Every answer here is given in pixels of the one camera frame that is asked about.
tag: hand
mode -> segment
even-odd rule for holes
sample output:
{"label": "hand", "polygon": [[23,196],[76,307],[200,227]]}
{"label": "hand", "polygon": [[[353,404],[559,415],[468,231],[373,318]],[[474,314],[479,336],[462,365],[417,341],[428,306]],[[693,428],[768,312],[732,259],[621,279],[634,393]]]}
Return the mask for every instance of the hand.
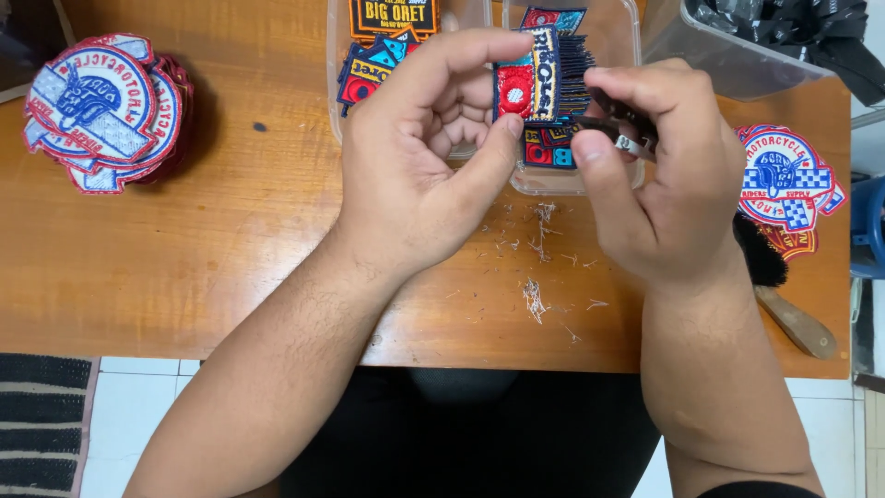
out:
{"label": "hand", "polygon": [[[350,111],[333,231],[360,264],[408,278],[476,229],[510,178],[522,132],[516,114],[492,123],[483,64],[520,58],[533,42],[500,28],[434,35]],[[444,160],[462,140],[479,150],[456,172]]]}
{"label": "hand", "polygon": [[746,159],[722,119],[710,77],[670,59],[643,67],[593,68],[584,81],[645,111],[660,138],[655,179],[635,191],[621,156],[602,132],[584,130],[572,141],[605,253],[652,287],[696,287],[718,268],[731,268],[725,262],[740,251],[731,220]]}

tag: clear plastic box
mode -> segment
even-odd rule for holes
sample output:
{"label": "clear plastic box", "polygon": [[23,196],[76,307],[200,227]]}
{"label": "clear plastic box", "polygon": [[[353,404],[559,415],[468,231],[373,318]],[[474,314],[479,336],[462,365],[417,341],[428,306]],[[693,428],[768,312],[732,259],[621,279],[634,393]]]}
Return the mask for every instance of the clear plastic box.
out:
{"label": "clear plastic box", "polygon": [[[538,7],[587,7],[587,15],[578,35],[587,35],[585,46],[600,66],[638,66],[639,13],[633,0],[504,0],[502,26],[519,27],[529,5]],[[643,184],[645,163],[637,160],[626,165],[627,174],[636,188]],[[584,182],[576,169],[525,166],[517,162],[510,183],[529,195],[584,195]]]}
{"label": "clear plastic box", "polygon": [[[469,27],[492,25],[491,0],[440,0],[440,28],[457,31]],[[354,39],[350,37],[350,0],[328,0],[326,24],[326,78],[328,84],[329,121],[332,133],[341,143],[343,106],[338,97],[338,73],[344,56]],[[468,159],[476,152],[473,144],[461,144],[452,150],[450,159]]]}
{"label": "clear plastic box", "polygon": [[723,97],[749,102],[835,73],[709,27],[689,12],[696,0],[649,0],[643,63],[684,58],[706,71]]}

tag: fingernail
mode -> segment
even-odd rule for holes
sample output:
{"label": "fingernail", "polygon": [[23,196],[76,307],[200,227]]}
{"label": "fingernail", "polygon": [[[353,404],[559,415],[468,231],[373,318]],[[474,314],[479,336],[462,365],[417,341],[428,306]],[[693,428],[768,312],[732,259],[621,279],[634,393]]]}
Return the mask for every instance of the fingernail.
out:
{"label": "fingernail", "polygon": [[507,129],[513,133],[513,136],[519,138],[519,135],[522,134],[522,120],[518,116],[508,116]]}
{"label": "fingernail", "polygon": [[612,141],[601,131],[582,132],[572,141],[576,159],[592,163],[603,157],[612,148]]}

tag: forearm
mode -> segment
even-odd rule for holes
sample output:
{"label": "forearm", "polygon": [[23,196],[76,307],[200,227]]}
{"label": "forearm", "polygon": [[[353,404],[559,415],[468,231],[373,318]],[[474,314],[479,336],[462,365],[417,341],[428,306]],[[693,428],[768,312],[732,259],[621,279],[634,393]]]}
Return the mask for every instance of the forearm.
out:
{"label": "forearm", "polygon": [[[810,472],[816,483],[743,256],[733,240],[728,244],[725,270],[704,288],[649,290],[641,363],[646,405],[667,440],[671,463],[709,463],[733,471],[732,477]],[[677,495],[696,496],[705,489],[694,488],[727,477],[691,465],[671,467]],[[692,474],[690,489],[680,490],[681,471]]]}
{"label": "forearm", "polygon": [[273,479],[341,397],[402,277],[324,240],[212,353],[145,449],[128,497],[222,497]]}

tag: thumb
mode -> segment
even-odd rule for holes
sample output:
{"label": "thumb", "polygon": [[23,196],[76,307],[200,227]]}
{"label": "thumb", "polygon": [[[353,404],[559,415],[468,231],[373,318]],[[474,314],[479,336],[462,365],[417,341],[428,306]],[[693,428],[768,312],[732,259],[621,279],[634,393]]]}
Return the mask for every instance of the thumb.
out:
{"label": "thumb", "polygon": [[649,227],[648,217],[633,194],[627,168],[612,140],[598,130],[582,130],[572,138],[572,155],[593,205],[600,241],[632,232],[629,239]]}
{"label": "thumb", "polygon": [[482,146],[449,180],[464,204],[488,208],[516,167],[522,118],[505,114],[489,129]]}

